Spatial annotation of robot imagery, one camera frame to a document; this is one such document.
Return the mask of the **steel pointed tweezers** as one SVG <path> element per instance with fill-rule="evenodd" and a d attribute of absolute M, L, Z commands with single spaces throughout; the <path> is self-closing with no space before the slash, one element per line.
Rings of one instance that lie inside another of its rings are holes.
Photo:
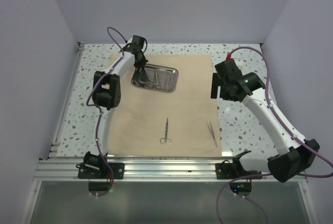
<path fill-rule="evenodd" d="M 147 75 L 147 73 L 146 73 L 146 71 L 145 71 L 144 68 L 142 68 L 139 71 L 138 81 L 139 81 L 140 84 L 143 84 L 143 85 L 149 85 L 150 84 L 150 78 Z"/>

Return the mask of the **steel ring-handled forceps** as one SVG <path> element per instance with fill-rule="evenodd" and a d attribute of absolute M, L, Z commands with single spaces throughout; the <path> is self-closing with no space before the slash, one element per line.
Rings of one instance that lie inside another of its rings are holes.
<path fill-rule="evenodd" d="M 161 82 L 160 82 L 160 79 L 159 79 L 157 68 L 155 68 L 155 72 L 154 72 L 153 88 L 156 89 L 156 90 L 161 90 Z"/>

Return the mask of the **steel instrument tray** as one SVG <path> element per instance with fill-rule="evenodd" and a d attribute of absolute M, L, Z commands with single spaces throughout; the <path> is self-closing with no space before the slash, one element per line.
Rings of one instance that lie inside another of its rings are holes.
<path fill-rule="evenodd" d="M 158 69 L 158 75 L 161 82 L 161 90 L 156 90 L 153 88 L 155 68 Z M 150 84 L 149 85 L 140 84 L 138 81 L 138 75 L 140 70 L 135 69 L 131 79 L 131 83 L 133 86 L 164 93 L 172 93 L 175 90 L 178 78 L 177 69 L 171 67 L 159 66 L 159 65 L 146 65 L 144 69 L 150 78 Z"/>

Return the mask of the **steel scalpel handle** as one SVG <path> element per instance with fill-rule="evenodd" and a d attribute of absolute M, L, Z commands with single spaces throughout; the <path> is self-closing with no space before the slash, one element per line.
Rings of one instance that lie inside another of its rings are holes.
<path fill-rule="evenodd" d="M 213 130 L 213 126 L 211 124 L 211 122 L 207 122 L 207 126 L 208 126 L 208 129 L 210 131 L 210 134 L 212 136 L 212 139 L 213 139 L 213 142 L 214 142 L 214 145 L 217 147 L 217 141 L 216 141 L 216 138 L 215 138 L 215 134 L 214 134 L 214 130 Z"/>

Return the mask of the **steel ring-handled scissors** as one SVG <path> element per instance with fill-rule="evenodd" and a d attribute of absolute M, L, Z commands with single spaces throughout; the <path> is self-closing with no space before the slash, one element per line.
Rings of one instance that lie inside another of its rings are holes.
<path fill-rule="evenodd" d="M 165 123 L 164 136 L 160 139 L 161 144 L 170 145 L 172 143 L 172 140 L 168 137 L 168 130 L 169 130 L 169 119 L 167 118 Z"/>

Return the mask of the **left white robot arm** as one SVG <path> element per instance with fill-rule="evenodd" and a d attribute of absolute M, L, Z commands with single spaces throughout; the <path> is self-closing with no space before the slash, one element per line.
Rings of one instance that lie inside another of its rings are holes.
<path fill-rule="evenodd" d="M 120 49 L 119 56 L 106 70 L 95 72 L 93 89 L 86 105 L 96 107 L 99 116 L 96 121 L 94 141 L 83 162 L 76 166 L 79 169 L 78 178 L 110 180 L 114 178 L 113 170 L 107 162 L 108 134 L 114 110 L 121 100 L 120 79 L 132 67 L 136 69 L 145 67 L 148 62 L 144 56 L 147 46 L 144 37 L 134 35 Z"/>

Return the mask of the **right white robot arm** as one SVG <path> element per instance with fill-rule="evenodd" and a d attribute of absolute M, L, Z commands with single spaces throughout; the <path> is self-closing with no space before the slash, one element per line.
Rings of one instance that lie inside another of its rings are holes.
<path fill-rule="evenodd" d="M 269 158 L 252 156 L 244 151 L 226 164 L 222 170 L 230 178 L 244 178 L 261 172 L 271 173 L 279 182 L 286 182 L 309 168 L 315 155 L 309 149 L 319 150 L 315 139 L 307 140 L 298 130 L 289 134 L 292 124 L 276 104 L 265 95 L 265 84 L 254 72 L 242 74 L 233 59 L 215 65 L 212 77 L 211 98 L 243 103 L 257 118 L 271 138 L 278 154 Z"/>

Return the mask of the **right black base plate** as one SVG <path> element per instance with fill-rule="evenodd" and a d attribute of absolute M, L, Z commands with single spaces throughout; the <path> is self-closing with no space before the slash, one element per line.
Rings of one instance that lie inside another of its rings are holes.
<path fill-rule="evenodd" d="M 236 179 L 242 176 L 251 175 L 250 171 L 244 170 L 240 163 L 240 158 L 245 154 L 250 153 L 250 151 L 242 152 L 232 158 L 232 162 L 229 160 L 224 160 L 221 163 L 215 164 L 215 173 L 218 180 L 221 179 Z"/>

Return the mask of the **aluminium mounting rail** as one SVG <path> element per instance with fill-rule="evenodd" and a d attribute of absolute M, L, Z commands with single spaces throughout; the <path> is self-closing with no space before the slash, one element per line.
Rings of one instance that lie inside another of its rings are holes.
<path fill-rule="evenodd" d="M 82 157 L 55 157 L 40 160 L 33 179 L 35 181 L 87 181 L 106 182 L 106 179 L 80 179 L 76 167 Z M 122 163 L 124 173 L 116 182 L 215 182 L 215 165 L 229 157 L 205 158 L 148 158 L 148 157 L 108 157 L 111 163 Z"/>

